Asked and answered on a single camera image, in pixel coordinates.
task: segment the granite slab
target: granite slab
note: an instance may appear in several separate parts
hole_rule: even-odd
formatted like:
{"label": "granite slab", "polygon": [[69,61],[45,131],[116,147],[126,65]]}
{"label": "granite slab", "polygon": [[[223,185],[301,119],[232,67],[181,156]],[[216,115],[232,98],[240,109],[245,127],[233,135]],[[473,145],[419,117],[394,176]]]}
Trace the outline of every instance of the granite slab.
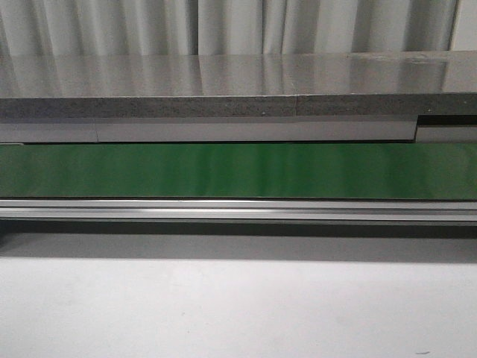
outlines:
{"label": "granite slab", "polygon": [[0,57],[0,117],[477,114],[477,51]]}

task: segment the green conveyor belt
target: green conveyor belt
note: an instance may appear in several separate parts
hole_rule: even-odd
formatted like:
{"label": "green conveyor belt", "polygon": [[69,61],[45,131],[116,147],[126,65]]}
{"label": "green conveyor belt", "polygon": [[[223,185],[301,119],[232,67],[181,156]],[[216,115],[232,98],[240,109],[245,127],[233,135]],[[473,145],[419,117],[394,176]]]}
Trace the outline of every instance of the green conveyor belt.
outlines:
{"label": "green conveyor belt", "polygon": [[2,145],[0,197],[477,199],[477,145]]}

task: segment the aluminum frame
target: aluminum frame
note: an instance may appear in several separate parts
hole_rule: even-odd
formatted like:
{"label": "aluminum frame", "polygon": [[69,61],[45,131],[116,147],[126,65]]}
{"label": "aluminum frame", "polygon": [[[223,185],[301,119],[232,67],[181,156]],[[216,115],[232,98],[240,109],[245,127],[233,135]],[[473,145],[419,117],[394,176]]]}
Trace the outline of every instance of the aluminum frame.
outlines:
{"label": "aluminum frame", "polygon": [[0,219],[477,222],[477,201],[9,199]]}

